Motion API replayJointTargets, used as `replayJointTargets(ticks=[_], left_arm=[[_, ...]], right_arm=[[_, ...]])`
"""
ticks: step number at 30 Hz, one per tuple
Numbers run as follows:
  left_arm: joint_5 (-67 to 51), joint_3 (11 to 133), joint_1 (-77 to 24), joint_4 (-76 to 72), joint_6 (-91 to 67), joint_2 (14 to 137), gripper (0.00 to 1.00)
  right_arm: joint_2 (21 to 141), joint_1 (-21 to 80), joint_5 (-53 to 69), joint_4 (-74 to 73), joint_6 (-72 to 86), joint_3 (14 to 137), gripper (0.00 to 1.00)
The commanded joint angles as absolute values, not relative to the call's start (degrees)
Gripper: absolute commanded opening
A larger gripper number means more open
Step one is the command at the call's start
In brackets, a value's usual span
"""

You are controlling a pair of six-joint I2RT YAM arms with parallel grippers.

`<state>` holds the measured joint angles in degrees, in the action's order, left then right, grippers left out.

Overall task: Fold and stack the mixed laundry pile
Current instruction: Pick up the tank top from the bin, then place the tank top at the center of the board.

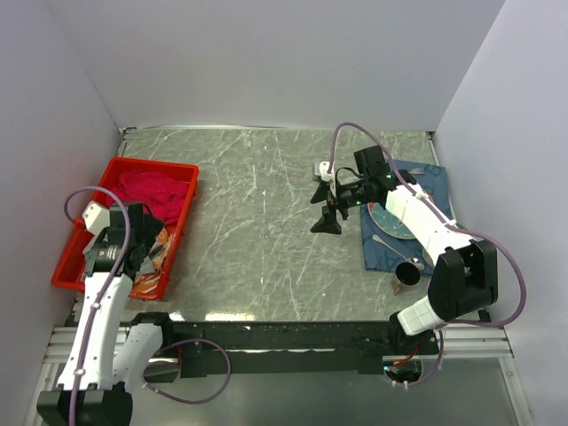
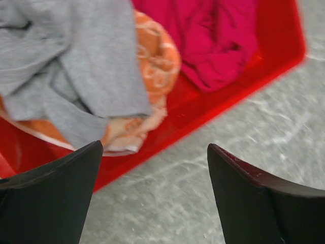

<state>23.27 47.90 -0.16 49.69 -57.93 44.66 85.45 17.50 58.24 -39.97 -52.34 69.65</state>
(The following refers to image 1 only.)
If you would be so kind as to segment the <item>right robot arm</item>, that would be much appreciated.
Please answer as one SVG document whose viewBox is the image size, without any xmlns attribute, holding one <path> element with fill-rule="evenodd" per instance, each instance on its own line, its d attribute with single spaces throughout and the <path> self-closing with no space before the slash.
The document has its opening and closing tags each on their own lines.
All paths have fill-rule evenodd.
<svg viewBox="0 0 568 426">
<path fill-rule="evenodd" d="M 319 187 L 313 204 L 321 203 L 322 216 L 313 233 L 339 234 L 338 221 L 353 207 L 372 202 L 396 217 L 418 240 L 434 263 L 426 296 L 396 315 L 388 333 L 389 346 L 409 353 L 419 334 L 495 302 L 498 295 L 497 252 L 486 240 L 475 240 L 455 227 L 430 196 L 380 147 L 354 154 L 356 180 L 341 184 L 332 162 L 319 162 L 313 178 Z"/>
</svg>

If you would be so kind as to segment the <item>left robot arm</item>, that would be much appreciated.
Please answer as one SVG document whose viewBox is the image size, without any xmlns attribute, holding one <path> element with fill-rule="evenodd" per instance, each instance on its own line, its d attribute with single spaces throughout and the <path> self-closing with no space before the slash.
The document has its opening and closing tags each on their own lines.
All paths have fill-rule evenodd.
<svg viewBox="0 0 568 426">
<path fill-rule="evenodd" d="M 138 316 L 123 346 L 115 346 L 133 283 L 163 228 L 143 203 L 110 208 L 85 256 L 83 309 L 67 363 L 36 403 L 45 424 L 130 424 L 132 391 L 147 361 L 176 345 L 169 315 L 151 312 Z"/>
</svg>

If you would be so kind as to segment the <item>grey t-shirt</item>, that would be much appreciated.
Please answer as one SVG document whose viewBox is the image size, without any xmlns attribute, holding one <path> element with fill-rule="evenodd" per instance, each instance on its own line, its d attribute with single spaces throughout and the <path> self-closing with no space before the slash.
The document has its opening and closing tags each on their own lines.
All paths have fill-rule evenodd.
<svg viewBox="0 0 568 426">
<path fill-rule="evenodd" d="M 136 215 L 130 222 L 128 247 L 115 275 L 126 274 L 134 278 L 137 274 L 150 273 L 156 269 L 151 262 L 163 249 L 164 244 L 158 241 L 158 237 L 164 228 L 163 222 L 147 213 Z M 84 254 L 84 277 L 91 276 L 95 272 L 111 271 L 122 252 L 125 236 L 123 227 L 122 213 L 120 211 L 112 213 L 109 224 L 102 227 Z"/>
</svg>

